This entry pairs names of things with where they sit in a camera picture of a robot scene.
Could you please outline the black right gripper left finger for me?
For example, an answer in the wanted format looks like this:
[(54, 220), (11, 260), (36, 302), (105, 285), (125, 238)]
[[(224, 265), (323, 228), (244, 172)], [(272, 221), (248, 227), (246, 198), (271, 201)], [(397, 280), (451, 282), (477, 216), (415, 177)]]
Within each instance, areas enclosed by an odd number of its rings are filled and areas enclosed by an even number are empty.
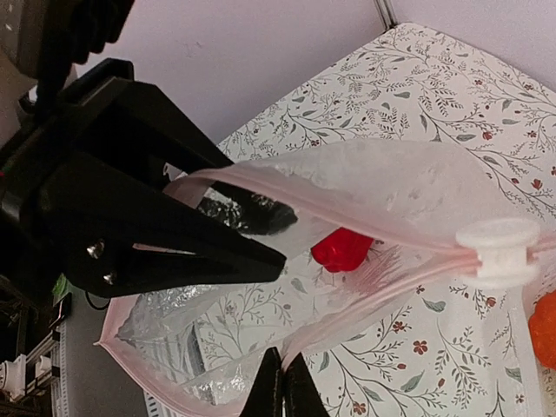
[(282, 417), (281, 357), (276, 347), (266, 350), (245, 403), (245, 417)]

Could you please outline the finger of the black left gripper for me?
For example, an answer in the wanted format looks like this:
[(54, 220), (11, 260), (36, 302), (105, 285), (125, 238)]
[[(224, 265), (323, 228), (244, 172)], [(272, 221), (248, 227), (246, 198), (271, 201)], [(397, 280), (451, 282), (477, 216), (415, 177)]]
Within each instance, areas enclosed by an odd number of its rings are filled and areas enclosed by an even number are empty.
[(47, 178), (38, 206), (63, 273), (104, 298), (271, 282), (286, 261), (88, 154), (72, 155)]
[[(133, 82), (113, 102), (116, 121), (148, 151), (164, 162), (192, 174), (201, 169), (220, 169), (233, 162), (152, 84)], [(225, 202), (204, 197), (196, 208), (201, 213), (247, 235), (276, 235), (298, 221), (286, 204), (223, 182), (215, 191)]]

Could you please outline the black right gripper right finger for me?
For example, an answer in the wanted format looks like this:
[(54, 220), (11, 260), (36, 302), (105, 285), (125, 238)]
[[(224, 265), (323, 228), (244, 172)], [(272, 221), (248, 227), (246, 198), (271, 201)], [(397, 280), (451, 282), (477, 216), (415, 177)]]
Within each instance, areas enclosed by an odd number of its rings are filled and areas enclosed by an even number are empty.
[(302, 354), (286, 369), (284, 403), (287, 417), (326, 417), (326, 408)]

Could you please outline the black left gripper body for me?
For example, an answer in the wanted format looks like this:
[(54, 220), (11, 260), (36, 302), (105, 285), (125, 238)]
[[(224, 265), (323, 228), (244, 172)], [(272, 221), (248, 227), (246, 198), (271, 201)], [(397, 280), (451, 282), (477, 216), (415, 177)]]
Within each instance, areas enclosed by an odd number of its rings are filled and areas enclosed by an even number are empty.
[(22, 294), (45, 295), (60, 275), (95, 295), (124, 294), (151, 161), (118, 103), (135, 85), (133, 64), (108, 58), (2, 150), (1, 274)]

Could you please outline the red toy pepper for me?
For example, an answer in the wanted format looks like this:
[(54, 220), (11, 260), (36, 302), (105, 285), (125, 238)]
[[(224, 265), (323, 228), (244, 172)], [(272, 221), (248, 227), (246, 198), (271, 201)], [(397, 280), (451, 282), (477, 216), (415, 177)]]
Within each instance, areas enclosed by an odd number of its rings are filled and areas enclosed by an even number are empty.
[(330, 273), (355, 271), (367, 258), (372, 237), (338, 228), (311, 248), (313, 259)]

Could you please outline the clear zip top bag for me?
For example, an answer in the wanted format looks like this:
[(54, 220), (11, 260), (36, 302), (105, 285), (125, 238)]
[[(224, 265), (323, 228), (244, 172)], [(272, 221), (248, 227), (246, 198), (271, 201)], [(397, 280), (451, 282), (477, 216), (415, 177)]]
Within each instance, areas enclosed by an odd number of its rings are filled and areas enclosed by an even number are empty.
[[(167, 416), (236, 416), (266, 350), (302, 354), (330, 416), (552, 416), (555, 371), (528, 322), (555, 292), (555, 149), (493, 143), (327, 144), (170, 185), (219, 180), (288, 203), (261, 241), (287, 262), (270, 283), (113, 300), (100, 345)], [(338, 228), (372, 237), (352, 272), (311, 248)]]

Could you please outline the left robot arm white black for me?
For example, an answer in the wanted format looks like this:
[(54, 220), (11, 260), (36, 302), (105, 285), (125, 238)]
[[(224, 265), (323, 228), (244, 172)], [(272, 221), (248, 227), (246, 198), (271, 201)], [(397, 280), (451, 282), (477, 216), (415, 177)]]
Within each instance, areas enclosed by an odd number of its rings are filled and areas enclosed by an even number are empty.
[(60, 276), (113, 298), (195, 284), (275, 281), (285, 256), (257, 241), (295, 212), (224, 182), (230, 225), (162, 176), (230, 160), (133, 64), (70, 72), (119, 38), (130, 1), (1, 4), (1, 276), (43, 301)]

